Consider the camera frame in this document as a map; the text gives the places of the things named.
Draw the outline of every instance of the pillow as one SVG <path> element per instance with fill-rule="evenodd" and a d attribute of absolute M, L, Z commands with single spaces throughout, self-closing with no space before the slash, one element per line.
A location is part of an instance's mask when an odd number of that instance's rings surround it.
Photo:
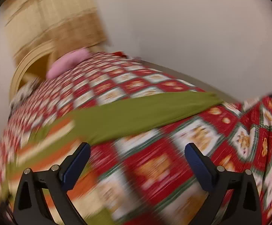
<path fill-rule="evenodd" d="M 46 79 L 54 79 L 88 58 L 90 58 L 90 52 L 86 48 L 69 52 L 52 64 L 52 67 L 46 74 Z"/>

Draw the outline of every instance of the patchwork quilt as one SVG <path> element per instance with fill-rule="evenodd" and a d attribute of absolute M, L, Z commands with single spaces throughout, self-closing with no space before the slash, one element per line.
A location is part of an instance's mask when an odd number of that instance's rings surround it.
<path fill-rule="evenodd" d="M 76 108 L 163 92 L 203 91 L 141 63 L 108 53 L 42 83 L 11 116 L 0 140 L 0 199 L 14 202 L 22 168 L 47 170 L 72 154 L 80 141 L 66 141 L 67 119 Z M 50 126 L 41 141 L 27 145 L 31 133 Z M 63 137 L 62 143 L 56 141 Z M 88 224 L 188 224 L 208 193 L 202 190 L 183 155 L 194 142 L 227 170 L 250 169 L 260 195 L 262 222 L 272 220 L 272 98 L 223 103 L 195 116 L 93 146 L 90 163 L 69 198 Z M 47 191 L 56 223 L 62 220 Z M 220 221 L 230 192 L 215 218 Z"/>

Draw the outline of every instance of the green cloth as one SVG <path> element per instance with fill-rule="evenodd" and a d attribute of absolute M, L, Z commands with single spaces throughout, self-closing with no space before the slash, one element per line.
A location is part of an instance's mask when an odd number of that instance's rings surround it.
<path fill-rule="evenodd" d="M 75 132 L 90 145 L 140 134 L 222 103 L 214 93 L 167 92 L 71 112 Z"/>

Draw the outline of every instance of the black clamp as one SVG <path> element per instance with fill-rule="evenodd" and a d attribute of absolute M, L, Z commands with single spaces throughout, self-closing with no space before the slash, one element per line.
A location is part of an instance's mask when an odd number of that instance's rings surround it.
<path fill-rule="evenodd" d="M 59 165 L 49 170 L 24 170 L 16 193 L 14 218 L 18 225 L 56 225 L 45 202 L 42 189 L 48 189 L 64 224 L 86 225 L 66 192 L 73 189 L 90 158 L 90 145 L 82 143 Z"/>
<path fill-rule="evenodd" d="M 234 189 L 220 225 L 261 225 L 258 191 L 250 170 L 229 172 L 215 166 L 199 149 L 190 143 L 185 147 L 185 157 L 201 187 L 209 192 L 201 209 L 190 225 L 210 225 L 217 214 L 226 191 Z M 16 193 L 14 218 L 18 225 L 55 225 L 44 199 L 42 189 L 48 189 L 55 207 L 65 225 L 86 225 L 66 192 L 77 182 L 90 158 L 90 146 L 82 143 L 77 150 L 49 170 L 33 172 L 24 170 Z"/>
<path fill-rule="evenodd" d="M 203 190 L 209 192 L 204 204 L 189 225 L 210 225 L 227 190 L 234 189 L 220 225 L 261 225 L 257 186 L 251 170 L 235 173 L 215 166 L 194 143 L 185 147 L 185 157 Z"/>

